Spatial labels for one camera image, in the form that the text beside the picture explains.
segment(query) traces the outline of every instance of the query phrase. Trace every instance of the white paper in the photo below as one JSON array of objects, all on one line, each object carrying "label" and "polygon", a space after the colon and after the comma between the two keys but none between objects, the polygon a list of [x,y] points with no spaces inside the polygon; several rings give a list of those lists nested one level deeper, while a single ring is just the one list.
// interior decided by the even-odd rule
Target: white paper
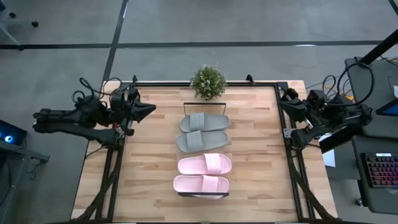
[{"label": "white paper", "polygon": [[[326,139],[330,136],[331,136],[331,134],[326,133],[319,138],[319,141],[323,141],[324,139]],[[323,153],[322,157],[323,157],[323,163],[325,164],[325,166],[336,167],[335,150],[334,149]]]},{"label": "white paper", "polygon": [[394,86],[394,95],[398,98],[398,86]]}]

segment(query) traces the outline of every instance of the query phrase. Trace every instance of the green leaves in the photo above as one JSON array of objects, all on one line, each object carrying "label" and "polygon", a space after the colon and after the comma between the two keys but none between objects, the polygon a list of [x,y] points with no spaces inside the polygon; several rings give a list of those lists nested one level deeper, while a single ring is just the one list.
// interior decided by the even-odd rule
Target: green leaves
[{"label": "green leaves", "polygon": [[227,86],[225,76],[217,67],[204,65],[193,74],[190,86],[195,90],[195,97],[200,96],[203,100],[210,100],[225,92]]}]

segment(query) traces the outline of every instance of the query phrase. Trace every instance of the gray slipper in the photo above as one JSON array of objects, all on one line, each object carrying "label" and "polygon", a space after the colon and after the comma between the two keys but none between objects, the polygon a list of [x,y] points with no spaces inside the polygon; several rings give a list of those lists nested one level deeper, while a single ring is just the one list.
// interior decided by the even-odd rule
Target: gray slipper
[{"label": "gray slipper", "polygon": [[216,149],[228,143],[228,135],[224,131],[194,131],[177,137],[177,147],[185,153],[195,153]]},{"label": "gray slipper", "polygon": [[184,133],[191,131],[221,131],[229,127],[226,115],[195,113],[184,117],[180,122],[180,129]]}]

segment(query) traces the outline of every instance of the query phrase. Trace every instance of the pink slipper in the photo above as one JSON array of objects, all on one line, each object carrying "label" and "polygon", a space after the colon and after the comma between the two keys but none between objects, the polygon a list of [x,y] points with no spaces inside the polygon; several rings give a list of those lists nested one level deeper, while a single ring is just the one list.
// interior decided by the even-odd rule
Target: pink slipper
[{"label": "pink slipper", "polygon": [[231,169],[230,159],[218,153],[206,153],[178,162],[178,171],[184,175],[220,175],[228,173]]},{"label": "pink slipper", "polygon": [[[226,193],[229,189],[229,182],[224,177],[212,177],[207,175],[179,175],[174,178],[173,187],[177,192]],[[218,199],[223,196],[197,195],[197,197]]]}]

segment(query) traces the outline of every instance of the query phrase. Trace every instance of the blue light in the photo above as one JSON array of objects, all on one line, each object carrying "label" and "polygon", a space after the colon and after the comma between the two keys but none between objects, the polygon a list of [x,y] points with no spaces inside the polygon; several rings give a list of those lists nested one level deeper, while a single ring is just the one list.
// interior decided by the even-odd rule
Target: blue light
[{"label": "blue light", "polygon": [[10,142],[12,142],[12,137],[11,136],[6,136],[4,138],[4,140],[6,140],[6,142],[10,143]]}]

